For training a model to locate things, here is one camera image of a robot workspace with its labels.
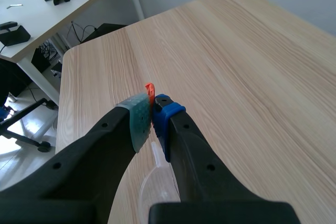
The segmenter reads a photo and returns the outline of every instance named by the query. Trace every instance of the office chair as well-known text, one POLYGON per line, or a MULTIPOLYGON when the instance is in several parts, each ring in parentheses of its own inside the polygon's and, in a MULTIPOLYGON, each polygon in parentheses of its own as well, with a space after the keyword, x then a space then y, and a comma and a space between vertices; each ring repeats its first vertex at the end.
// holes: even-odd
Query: office chair
POLYGON ((0 135, 4 136, 7 139, 10 138, 16 138, 18 141, 25 142, 27 144, 35 145, 37 146, 37 149, 40 152, 49 152, 50 151, 50 143, 48 142, 37 142, 33 139, 30 139, 26 136, 21 136, 15 132, 12 132, 8 130, 8 128, 22 119, 24 116, 29 114, 31 111, 42 105, 43 103, 48 103, 47 99, 42 98, 39 101, 33 103, 32 105, 28 106, 27 108, 21 110, 20 112, 14 113, 14 115, 6 119, 9 115, 10 110, 12 110, 11 107, 5 106, 5 102, 7 100, 8 94, 9 94, 9 86, 10 86, 10 78, 9 78, 8 71, 5 68, 2 68, 0 71, 0 135))

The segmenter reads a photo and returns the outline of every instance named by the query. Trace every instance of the chair wheel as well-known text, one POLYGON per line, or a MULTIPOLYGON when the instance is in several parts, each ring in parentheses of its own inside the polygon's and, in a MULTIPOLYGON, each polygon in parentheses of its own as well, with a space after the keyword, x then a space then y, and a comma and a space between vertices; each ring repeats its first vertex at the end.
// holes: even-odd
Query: chair wheel
POLYGON ((48 142, 41 142, 40 146, 37 148, 40 152, 50 152, 51 145, 48 142))

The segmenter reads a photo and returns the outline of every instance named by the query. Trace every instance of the white desk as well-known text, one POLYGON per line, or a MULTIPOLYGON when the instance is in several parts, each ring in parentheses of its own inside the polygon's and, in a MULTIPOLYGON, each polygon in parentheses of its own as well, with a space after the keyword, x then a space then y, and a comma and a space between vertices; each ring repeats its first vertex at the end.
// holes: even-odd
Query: white desk
MULTIPOLYGON (((31 63, 35 49, 47 39, 51 39, 59 54, 64 52, 64 42, 56 34, 65 24, 71 22, 96 0, 70 0, 54 6, 53 1, 44 0, 0 0, 0 24, 18 22, 30 33, 28 42, 5 47, 0 58, 17 63, 19 67, 56 103, 59 92, 44 78, 31 63), (23 4, 22 7, 7 7, 23 4)), ((139 20, 144 19, 139 0, 133 0, 139 20)))

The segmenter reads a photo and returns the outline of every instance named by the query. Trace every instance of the small white item on desk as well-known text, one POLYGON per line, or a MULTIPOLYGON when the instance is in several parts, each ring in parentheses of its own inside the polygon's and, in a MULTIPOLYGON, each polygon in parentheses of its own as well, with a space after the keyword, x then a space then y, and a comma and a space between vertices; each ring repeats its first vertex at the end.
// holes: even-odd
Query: small white item on desk
POLYGON ((9 9, 11 7, 15 7, 15 6, 23 6, 23 4, 10 5, 9 7, 7 7, 7 9, 9 9))

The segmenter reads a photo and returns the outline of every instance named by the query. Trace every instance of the screw hole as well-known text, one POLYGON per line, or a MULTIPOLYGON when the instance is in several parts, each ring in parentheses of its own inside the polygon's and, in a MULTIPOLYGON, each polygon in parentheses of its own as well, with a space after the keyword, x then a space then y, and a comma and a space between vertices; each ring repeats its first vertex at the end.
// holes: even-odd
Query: screw hole
POLYGON ((54 165, 52 166, 53 169, 57 170, 57 169, 60 169, 62 166, 62 164, 60 162, 58 163, 54 163, 54 165))
POLYGON ((210 170, 211 172, 213 172, 214 170, 215 170, 215 166, 214 165, 208 165, 207 167, 206 167, 208 170, 210 170))

